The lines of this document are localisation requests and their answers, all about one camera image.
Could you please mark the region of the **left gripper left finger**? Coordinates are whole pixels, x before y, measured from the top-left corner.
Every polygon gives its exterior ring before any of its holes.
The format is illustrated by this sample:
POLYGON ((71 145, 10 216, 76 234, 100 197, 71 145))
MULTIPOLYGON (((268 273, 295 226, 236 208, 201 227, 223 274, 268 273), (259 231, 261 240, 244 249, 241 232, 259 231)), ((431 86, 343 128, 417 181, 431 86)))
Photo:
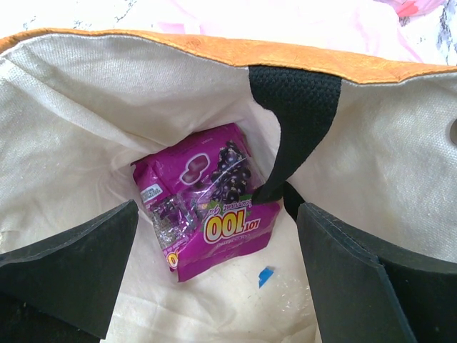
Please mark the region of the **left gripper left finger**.
POLYGON ((1 255, 2 342, 100 342, 139 221, 125 202, 72 229, 1 255))

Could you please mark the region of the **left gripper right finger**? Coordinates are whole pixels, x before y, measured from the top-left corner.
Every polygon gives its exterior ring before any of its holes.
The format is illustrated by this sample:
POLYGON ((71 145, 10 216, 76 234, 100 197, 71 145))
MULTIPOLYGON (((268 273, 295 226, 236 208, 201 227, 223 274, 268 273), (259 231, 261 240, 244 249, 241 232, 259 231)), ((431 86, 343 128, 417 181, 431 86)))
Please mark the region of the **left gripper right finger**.
POLYGON ((297 227, 324 342, 454 342, 456 265, 302 204, 297 227))

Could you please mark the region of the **yellow Trader Joe's tote bag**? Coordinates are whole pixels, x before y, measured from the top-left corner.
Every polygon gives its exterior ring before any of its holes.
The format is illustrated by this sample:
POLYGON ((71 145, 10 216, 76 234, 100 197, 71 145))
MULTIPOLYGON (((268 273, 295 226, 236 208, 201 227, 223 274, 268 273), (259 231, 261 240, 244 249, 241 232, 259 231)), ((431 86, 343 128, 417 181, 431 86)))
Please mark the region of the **yellow Trader Joe's tote bag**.
POLYGON ((1 40, 1 255, 128 201, 139 221, 100 342, 324 342, 302 204, 456 265, 456 69, 307 46, 36 30, 1 40), (179 282, 132 163, 236 124, 278 202, 268 245, 179 282))

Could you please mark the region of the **purple grape candy packet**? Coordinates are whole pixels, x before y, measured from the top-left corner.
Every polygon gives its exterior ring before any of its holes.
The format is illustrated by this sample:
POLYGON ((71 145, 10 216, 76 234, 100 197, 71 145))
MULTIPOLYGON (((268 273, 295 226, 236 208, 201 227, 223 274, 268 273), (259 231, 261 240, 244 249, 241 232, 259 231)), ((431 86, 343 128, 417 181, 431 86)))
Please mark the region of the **purple grape candy packet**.
POLYGON ((280 205, 255 205, 263 181, 245 137, 226 124, 132 163, 160 249, 179 282, 265 248, 280 205))

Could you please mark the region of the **pink plastic grocery bag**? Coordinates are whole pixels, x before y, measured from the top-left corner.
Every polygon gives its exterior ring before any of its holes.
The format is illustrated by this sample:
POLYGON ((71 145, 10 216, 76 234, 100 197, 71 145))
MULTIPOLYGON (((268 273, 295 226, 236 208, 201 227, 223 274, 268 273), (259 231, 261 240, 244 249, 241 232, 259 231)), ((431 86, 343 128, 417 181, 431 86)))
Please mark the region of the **pink plastic grocery bag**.
POLYGON ((456 65, 455 1, 161 1, 154 28, 456 65))

